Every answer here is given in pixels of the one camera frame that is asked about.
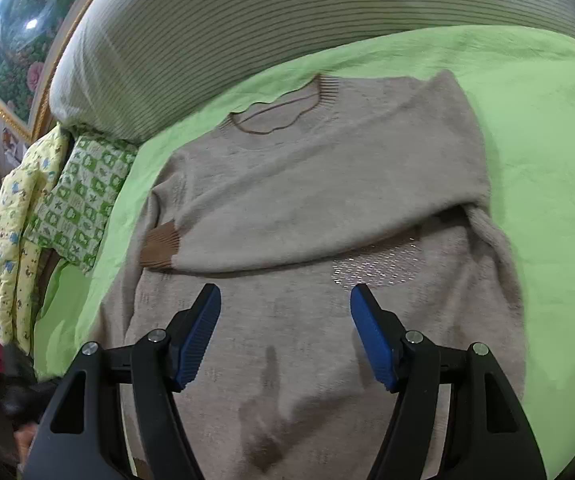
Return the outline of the person's left hand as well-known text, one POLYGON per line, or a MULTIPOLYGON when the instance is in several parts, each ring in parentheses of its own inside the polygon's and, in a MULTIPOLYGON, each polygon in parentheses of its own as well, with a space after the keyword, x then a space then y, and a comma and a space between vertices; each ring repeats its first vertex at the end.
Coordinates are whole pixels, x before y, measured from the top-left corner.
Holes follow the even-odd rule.
POLYGON ((14 432, 14 438, 18 448, 19 466, 25 467, 29 453, 31 451, 32 442, 39 429, 39 425, 35 422, 19 427, 14 432))

